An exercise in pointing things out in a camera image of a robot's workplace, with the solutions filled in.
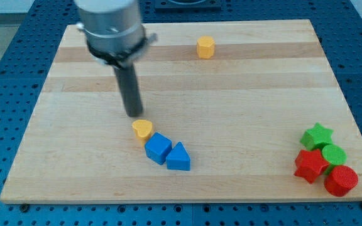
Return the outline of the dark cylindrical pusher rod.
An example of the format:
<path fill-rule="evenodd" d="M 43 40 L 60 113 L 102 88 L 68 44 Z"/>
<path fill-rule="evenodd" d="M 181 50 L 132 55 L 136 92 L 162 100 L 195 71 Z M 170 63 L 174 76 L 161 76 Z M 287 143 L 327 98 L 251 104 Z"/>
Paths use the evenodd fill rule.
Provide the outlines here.
<path fill-rule="evenodd" d="M 134 66 L 114 68 L 127 116 L 138 117 L 143 113 L 143 104 Z"/>

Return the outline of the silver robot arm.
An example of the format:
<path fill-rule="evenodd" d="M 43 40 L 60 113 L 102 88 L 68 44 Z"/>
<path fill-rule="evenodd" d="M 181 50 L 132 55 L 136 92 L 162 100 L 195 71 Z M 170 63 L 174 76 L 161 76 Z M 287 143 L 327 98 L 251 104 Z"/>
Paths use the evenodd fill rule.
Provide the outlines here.
<path fill-rule="evenodd" d="M 75 0 L 87 48 L 101 64 L 113 67 L 126 114 L 143 113 L 134 62 L 157 40 L 146 34 L 137 0 Z"/>

